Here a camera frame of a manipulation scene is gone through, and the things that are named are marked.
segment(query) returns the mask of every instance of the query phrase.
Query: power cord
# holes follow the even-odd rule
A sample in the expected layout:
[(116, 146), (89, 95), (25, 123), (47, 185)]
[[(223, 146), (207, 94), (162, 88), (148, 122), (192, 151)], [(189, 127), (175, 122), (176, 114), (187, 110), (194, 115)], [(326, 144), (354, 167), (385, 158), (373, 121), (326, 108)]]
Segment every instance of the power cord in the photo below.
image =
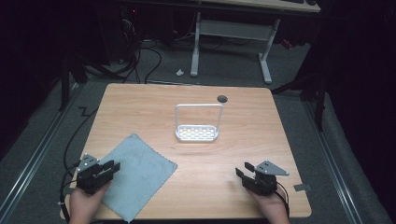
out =
[(65, 184), (64, 181), (67, 178), (67, 174), (69, 174), (74, 168), (77, 168), (78, 166), (79, 166), (79, 161), (67, 168), (66, 172), (64, 172), (64, 177), (62, 178), (61, 188), (59, 189), (59, 193), (60, 193), (59, 205), (62, 208), (62, 213), (64, 214), (64, 219), (66, 220), (67, 223), (69, 223), (69, 221), (70, 221), (70, 215), (69, 215), (69, 212), (67, 211), (66, 203), (64, 202), (64, 199), (66, 197), (64, 195), (64, 188), (65, 188), (65, 186), (67, 186), (67, 184)]
[(286, 194), (286, 200), (282, 197), (282, 195), (280, 195), (277, 191), (274, 192), (274, 194), (282, 201), (282, 203), (285, 205), (285, 209), (286, 209), (286, 214), (288, 215), (288, 218), (290, 218), (290, 208), (289, 208), (289, 194), (286, 191), (285, 187), (283, 187), (283, 185), (281, 185), (279, 182), (276, 182), (282, 189), (283, 191), (285, 191)]
[(219, 43), (218, 43), (218, 45), (217, 46), (215, 46), (214, 48), (205, 48), (205, 47), (203, 47), (203, 44), (204, 43), (200, 43), (200, 45), (199, 45), (199, 48), (200, 49), (210, 49), (210, 50), (214, 50), (214, 49), (218, 49), (218, 48), (220, 48), (222, 45), (223, 45), (223, 40), (224, 40), (224, 38), (222, 38), (221, 36), (206, 36), (206, 38), (202, 38), (203, 40), (204, 39), (206, 39), (206, 40), (218, 40), (219, 41)]
[(233, 44), (233, 45), (236, 45), (236, 46), (245, 46), (245, 45), (249, 44), (249, 43), (252, 42), (252, 41), (257, 42), (257, 40), (249, 39), (249, 40), (245, 40), (243, 43), (238, 43), (238, 42), (235, 42), (235, 41), (228, 40), (227, 38), (224, 38), (223, 41), (224, 41), (225, 43)]
[(135, 72), (135, 78), (136, 78), (136, 83), (140, 84), (140, 76), (137, 73), (137, 65), (140, 62), (140, 50), (142, 47), (142, 42), (140, 42), (139, 47), (138, 47), (138, 54), (137, 54), (137, 59), (136, 57), (134, 57), (134, 67), (131, 69), (131, 71), (129, 71), (128, 75), (126, 75), (126, 77), (124, 78), (124, 80), (122, 81), (122, 83), (125, 83), (128, 80), (128, 77), (132, 74), (132, 72)]
[(157, 68), (160, 66), (161, 61), (163, 60), (163, 57), (162, 57), (161, 54), (160, 54), (157, 50), (155, 50), (155, 49), (146, 49), (146, 50), (153, 51), (154, 53), (156, 53), (156, 54), (160, 57), (160, 60), (158, 61), (157, 65), (156, 65), (156, 66), (146, 75), (146, 77), (145, 77), (145, 84), (148, 84), (149, 75), (151, 75), (151, 73), (154, 72), (155, 69), (157, 69)]
[(192, 22), (191, 22), (189, 31), (185, 35), (183, 35), (181, 38), (174, 39), (175, 42), (177, 42), (178, 40), (183, 40), (183, 39), (190, 38), (190, 37), (194, 36), (194, 35), (190, 35), (190, 33), (192, 30), (192, 27), (194, 27), (196, 17), (197, 17), (197, 13), (195, 12), (192, 17)]
[(69, 169), (70, 167), (67, 166), (67, 162), (66, 162), (66, 156), (67, 156), (67, 151), (73, 141), (73, 139), (76, 137), (78, 131), (81, 129), (81, 127), (85, 124), (85, 122), (87, 122), (87, 120), (92, 117), (92, 115), (94, 115), (96, 112), (98, 111), (98, 108), (94, 109), (90, 115), (88, 115), (82, 122), (81, 124), (79, 124), (78, 128), (74, 131), (74, 133), (72, 134), (72, 136), (69, 139), (69, 142), (67, 143), (66, 148), (64, 149), (64, 168), (66, 169), (66, 173), (69, 174), (69, 176), (73, 176), (72, 173), (70, 173)]

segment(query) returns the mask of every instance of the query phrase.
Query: desk leg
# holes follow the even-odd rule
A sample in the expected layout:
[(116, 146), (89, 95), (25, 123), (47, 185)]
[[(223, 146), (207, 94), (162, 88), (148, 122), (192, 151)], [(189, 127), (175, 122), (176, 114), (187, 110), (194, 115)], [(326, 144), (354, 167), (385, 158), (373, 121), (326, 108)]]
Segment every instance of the desk leg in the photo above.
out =
[(274, 42), (274, 38), (275, 38), (277, 27), (278, 27), (279, 23), (280, 23), (280, 20), (275, 20), (274, 25), (271, 29), (271, 32), (270, 32), (268, 40), (267, 40), (267, 45), (265, 46), (264, 53), (259, 53), (260, 65), (262, 66), (262, 75), (264, 76), (264, 82), (266, 84), (272, 83), (270, 71), (268, 69), (268, 64), (267, 64), (267, 57), (268, 57), (268, 53), (270, 52), (271, 46)]
[(195, 45), (194, 52), (192, 53), (191, 61), (191, 76), (198, 76), (198, 64), (199, 64), (199, 35), (201, 32), (201, 12), (197, 12), (197, 22), (195, 24)]

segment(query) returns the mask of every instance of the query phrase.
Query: gray carpet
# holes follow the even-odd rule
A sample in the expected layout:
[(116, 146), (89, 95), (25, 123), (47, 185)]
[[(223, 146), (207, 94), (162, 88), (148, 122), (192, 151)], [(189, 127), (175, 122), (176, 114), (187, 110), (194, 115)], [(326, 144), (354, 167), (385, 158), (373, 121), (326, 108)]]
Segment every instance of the gray carpet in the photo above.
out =
[[(227, 44), (217, 49), (216, 43), (203, 46), (201, 51), (200, 75), (190, 77), (191, 46), (175, 45), (168, 48), (157, 45), (153, 49), (162, 55), (161, 65), (150, 75), (149, 83), (176, 82), (200, 85), (266, 87), (274, 89), (292, 81), (309, 46), (286, 50), (274, 45), (268, 58), (274, 83), (271, 86), (263, 84), (260, 66), (257, 62), (257, 47), (260, 42), (249, 42), (244, 47)], [(141, 81), (158, 62), (159, 56), (149, 50), (141, 50), (140, 63), (137, 71)], [(178, 69), (186, 74), (176, 76)], [(86, 118), (81, 116), (86, 107), (86, 114), (99, 106), (107, 83), (115, 82), (106, 77), (91, 76), (83, 87), (75, 102), (64, 117), (59, 131), (54, 135), (44, 160), (36, 171), (31, 183), (23, 193), (21, 200), (13, 211), (8, 223), (64, 223), (60, 219), (59, 187), (64, 173), (64, 149), (70, 137)], [(135, 83), (134, 74), (128, 82)], [(308, 218), (292, 218), (291, 223), (349, 223), (347, 214), (334, 187), (325, 158), (321, 150), (315, 127), (310, 116), (304, 109), (304, 103), (296, 91), (287, 91), (276, 95), (276, 106), (284, 125), (290, 148), (296, 160), (300, 175), (305, 184), (311, 186), (307, 192), (312, 207), (312, 215)], [(354, 159), (336, 116), (327, 98), (327, 109), (324, 113), (324, 135), (331, 147), (334, 157), (339, 162), (341, 171), (352, 196), (361, 210), (363, 223), (391, 223), (381, 204), (376, 200), (370, 184)], [(29, 125), (8, 155), (0, 162), (0, 202), (3, 202), (23, 167), (35, 151), (41, 137), (50, 126), (60, 106), (60, 86), (53, 92), (40, 108), (33, 114)], [(82, 126), (67, 152), (67, 163), (79, 159), (85, 141), (92, 126), (94, 116)]]

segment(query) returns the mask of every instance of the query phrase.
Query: wooden table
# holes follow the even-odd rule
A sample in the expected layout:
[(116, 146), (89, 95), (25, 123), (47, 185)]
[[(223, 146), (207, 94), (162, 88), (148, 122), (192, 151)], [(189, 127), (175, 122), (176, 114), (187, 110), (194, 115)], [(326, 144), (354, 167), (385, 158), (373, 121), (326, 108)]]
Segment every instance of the wooden table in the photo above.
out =
[[(182, 143), (175, 135), (175, 106), (217, 103), (225, 95), (219, 137), (213, 143)], [(265, 88), (110, 84), (106, 88), (84, 153), (103, 158), (136, 133), (154, 150), (177, 163), (177, 170), (136, 219), (256, 218), (257, 205), (235, 174), (244, 162), (268, 160), (290, 173), (277, 181), (290, 196), (290, 216), (308, 217), (311, 208), (290, 146)], [(96, 218), (120, 219), (103, 205)]]

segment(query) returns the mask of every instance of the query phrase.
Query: black cable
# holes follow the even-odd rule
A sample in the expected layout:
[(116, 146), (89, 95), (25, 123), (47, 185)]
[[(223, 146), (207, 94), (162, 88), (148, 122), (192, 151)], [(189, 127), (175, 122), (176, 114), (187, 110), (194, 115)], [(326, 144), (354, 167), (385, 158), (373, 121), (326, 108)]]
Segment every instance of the black cable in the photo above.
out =
[(245, 46), (245, 45), (247, 45), (248, 43), (250, 43), (250, 42), (252, 42), (254, 39), (249, 39), (249, 40), (246, 40), (244, 43), (237, 43), (237, 42), (233, 42), (233, 41), (230, 41), (230, 40), (227, 40), (227, 39), (223, 39), (223, 41), (225, 42), (225, 43), (229, 43), (229, 44), (233, 44), (233, 45), (237, 45), (237, 46)]
[(179, 42), (181, 42), (181, 41), (186, 41), (188, 38), (191, 38), (191, 37), (193, 37), (193, 36), (194, 36), (194, 35), (190, 35), (190, 36), (187, 36), (187, 37), (185, 37), (185, 38), (183, 38), (183, 39), (176, 40), (174, 43), (175, 43), (176, 45), (181, 46), (181, 47), (189, 47), (189, 46), (192, 46), (192, 45), (194, 45), (194, 41), (193, 41), (193, 40), (190, 41), (189, 44), (180, 44)]
[(194, 27), (196, 17), (197, 17), (197, 13), (195, 12), (194, 15), (192, 16), (192, 21), (191, 21), (190, 29), (189, 29), (189, 30), (187, 31), (187, 33), (186, 33), (185, 35), (183, 35), (181, 38), (174, 39), (174, 42), (175, 42), (175, 43), (176, 43), (178, 40), (183, 40), (183, 39), (186, 39), (186, 38), (190, 38), (190, 37), (192, 37), (192, 36), (195, 36), (195, 35), (190, 35), (190, 33), (191, 33), (191, 30), (192, 30), (192, 27)]
[(122, 83), (125, 83), (126, 80), (128, 80), (128, 77), (132, 74), (132, 72), (136, 69), (137, 66), (137, 62), (136, 62), (136, 57), (134, 57), (134, 67), (131, 68), (131, 71), (129, 71), (128, 75), (126, 75), (126, 77), (124, 78), (124, 80), (122, 81)]
[(151, 73), (154, 72), (154, 70), (157, 69), (158, 66), (160, 66), (161, 61), (163, 60), (163, 57), (161, 56), (161, 54), (157, 50), (155, 50), (155, 49), (147, 49), (147, 50), (151, 50), (151, 51), (155, 52), (156, 54), (158, 54), (158, 56), (160, 56), (160, 60), (158, 61), (157, 65), (146, 75), (145, 84), (148, 84), (149, 75), (151, 75)]
[(134, 69), (134, 76), (136, 77), (136, 83), (140, 84), (140, 76), (137, 73), (137, 67)]
[(223, 45), (223, 38), (220, 37), (220, 36), (207, 36), (206, 39), (218, 39), (219, 43), (214, 48), (205, 48), (205, 47), (202, 47), (202, 45), (200, 44), (199, 45), (200, 49), (211, 49), (211, 50), (213, 50), (213, 49), (218, 49), (218, 48), (220, 48)]
[(86, 118), (81, 122), (81, 124), (78, 126), (78, 128), (74, 131), (73, 135), (70, 137), (69, 142), (67, 143), (67, 146), (66, 146), (66, 148), (64, 149), (64, 169), (66, 169), (66, 170), (68, 169), (68, 167), (67, 167), (67, 162), (66, 162), (66, 155), (67, 155), (67, 150), (69, 149), (69, 147), (70, 147), (70, 145), (71, 145), (73, 139), (75, 138), (76, 134), (77, 134), (78, 131), (81, 129), (81, 127), (85, 124), (85, 122), (87, 122), (87, 120), (88, 120), (94, 113), (96, 113), (97, 110), (98, 110), (98, 108), (96, 108), (95, 110), (93, 110), (93, 111), (91, 112), (91, 114), (90, 114), (88, 117), (86, 117)]
[(277, 191), (274, 192), (274, 194), (282, 201), (282, 203), (285, 205), (285, 209), (286, 209), (286, 214), (288, 215), (288, 217), (290, 217), (290, 208), (289, 208), (289, 194), (286, 191), (285, 187), (283, 187), (283, 185), (281, 185), (280, 183), (277, 183), (280, 187), (282, 187), (282, 189), (285, 191), (287, 200), (285, 200), (282, 195), (280, 195)]
[(74, 168), (78, 167), (79, 165), (79, 161), (76, 162), (75, 164), (73, 164), (71, 167), (68, 167), (67, 170), (64, 172), (64, 176), (62, 178), (62, 182), (61, 182), (61, 188), (59, 190), (60, 192), (60, 196), (59, 196), (59, 205), (62, 208), (62, 213), (64, 214), (64, 219), (66, 220), (66, 222), (68, 223), (70, 221), (70, 215), (67, 211), (67, 207), (66, 204), (64, 202), (65, 196), (64, 196), (64, 187), (65, 187), (65, 183), (64, 181), (67, 178), (67, 174), (70, 173), (71, 170), (73, 170)]
[(70, 185), (71, 183), (73, 183), (73, 182), (77, 182), (77, 180), (70, 180), (69, 182), (66, 182), (66, 183), (64, 184), (64, 186), (63, 186), (63, 189), (64, 189), (66, 186), (68, 186), (68, 185)]

